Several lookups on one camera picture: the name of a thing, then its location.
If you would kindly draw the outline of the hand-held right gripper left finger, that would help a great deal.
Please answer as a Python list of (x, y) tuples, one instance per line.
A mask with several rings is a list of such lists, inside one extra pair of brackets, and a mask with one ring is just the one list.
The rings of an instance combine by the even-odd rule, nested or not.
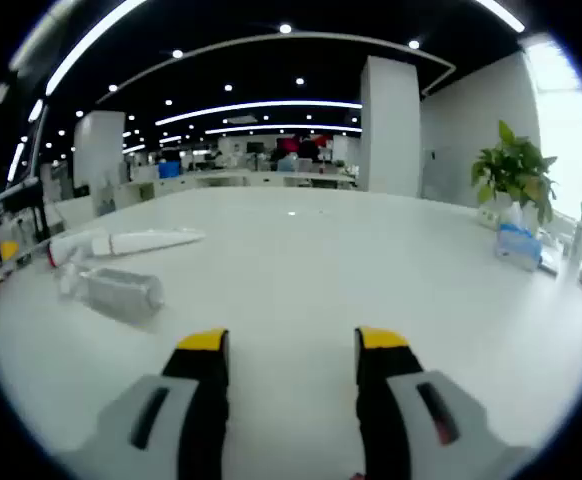
[(229, 331), (180, 340), (98, 414), (95, 432), (58, 460), (73, 479), (219, 479), (229, 419)]

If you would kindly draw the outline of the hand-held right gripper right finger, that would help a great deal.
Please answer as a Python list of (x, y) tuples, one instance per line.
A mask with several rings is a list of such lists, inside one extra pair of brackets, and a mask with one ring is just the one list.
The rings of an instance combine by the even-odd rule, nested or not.
[(534, 457), (490, 428), (487, 411), (400, 334), (354, 331), (356, 415), (368, 479), (512, 479)]

